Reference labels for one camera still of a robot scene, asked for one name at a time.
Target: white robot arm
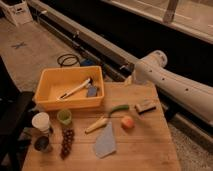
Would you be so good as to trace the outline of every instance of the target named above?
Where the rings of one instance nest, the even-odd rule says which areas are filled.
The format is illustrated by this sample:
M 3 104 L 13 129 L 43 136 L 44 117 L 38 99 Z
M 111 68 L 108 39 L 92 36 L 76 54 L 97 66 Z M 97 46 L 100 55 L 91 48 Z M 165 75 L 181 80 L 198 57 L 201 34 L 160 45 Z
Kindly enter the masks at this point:
M 164 93 L 213 126 L 213 88 L 167 71 L 166 55 L 156 50 L 138 60 L 133 72 L 136 83 L 154 82 Z

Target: green cup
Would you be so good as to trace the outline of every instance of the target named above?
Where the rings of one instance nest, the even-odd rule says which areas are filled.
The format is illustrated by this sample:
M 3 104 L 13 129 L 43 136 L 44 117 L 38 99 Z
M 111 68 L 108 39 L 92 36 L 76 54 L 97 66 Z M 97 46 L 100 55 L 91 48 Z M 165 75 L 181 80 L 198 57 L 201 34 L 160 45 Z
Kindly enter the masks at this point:
M 72 121 L 72 113 L 69 109 L 62 109 L 57 113 L 57 119 L 60 123 L 67 126 Z

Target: table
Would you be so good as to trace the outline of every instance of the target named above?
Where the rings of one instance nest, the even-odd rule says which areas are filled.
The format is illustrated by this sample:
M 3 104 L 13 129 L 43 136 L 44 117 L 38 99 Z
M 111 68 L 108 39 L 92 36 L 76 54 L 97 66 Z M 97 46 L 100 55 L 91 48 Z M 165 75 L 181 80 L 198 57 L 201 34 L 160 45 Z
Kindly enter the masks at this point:
M 73 109 L 75 140 L 68 158 L 60 158 L 61 126 L 55 112 L 50 113 L 54 134 L 51 135 L 53 151 L 42 154 L 30 145 L 23 171 L 142 171 L 142 170 L 180 170 L 177 154 L 163 115 L 155 86 L 105 83 L 105 98 L 100 107 Z M 157 109 L 138 117 L 134 105 L 145 99 L 155 101 Z M 130 105 L 130 111 L 119 111 L 112 115 L 114 135 L 117 143 L 116 153 L 99 159 L 93 152 L 93 144 L 100 134 L 99 129 L 85 135 L 84 130 L 102 114 L 120 104 Z M 135 119 L 131 131 L 121 128 L 120 119 L 130 114 Z M 32 130 L 33 137 L 38 131 Z

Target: bunch of grapes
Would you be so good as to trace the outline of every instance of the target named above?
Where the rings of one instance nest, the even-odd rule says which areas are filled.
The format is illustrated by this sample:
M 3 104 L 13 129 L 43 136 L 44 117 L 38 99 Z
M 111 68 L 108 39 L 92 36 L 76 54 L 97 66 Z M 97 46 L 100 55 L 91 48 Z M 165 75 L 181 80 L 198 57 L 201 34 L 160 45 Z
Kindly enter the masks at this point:
M 71 145 L 74 139 L 74 131 L 73 129 L 66 128 L 62 130 L 63 140 L 62 140 L 62 148 L 61 148 L 61 158 L 65 159 L 71 151 Z

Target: black cable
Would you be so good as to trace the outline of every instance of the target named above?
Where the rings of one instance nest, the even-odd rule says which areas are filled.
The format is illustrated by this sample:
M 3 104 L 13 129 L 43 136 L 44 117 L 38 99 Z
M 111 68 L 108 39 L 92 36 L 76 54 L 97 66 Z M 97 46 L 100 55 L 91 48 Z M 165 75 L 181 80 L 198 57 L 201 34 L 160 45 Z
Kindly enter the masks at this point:
M 69 60 L 69 59 L 75 59 L 75 61 L 74 62 L 72 62 L 72 63 L 65 63 L 67 60 Z M 77 55 L 74 55 L 74 54 L 72 54 L 72 53 L 67 53 L 67 54 L 64 54 L 64 55 L 61 55 L 61 56 L 59 56 L 58 58 L 57 58 L 57 63 L 60 65 L 60 67 L 67 67 L 67 66 L 73 66 L 73 65 L 75 65 L 75 64 L 77 64 L 77 63 L 79 63 L 80 64 L 80 60 L 79 60 L 79 58 L 78 58 L 78 56 Z

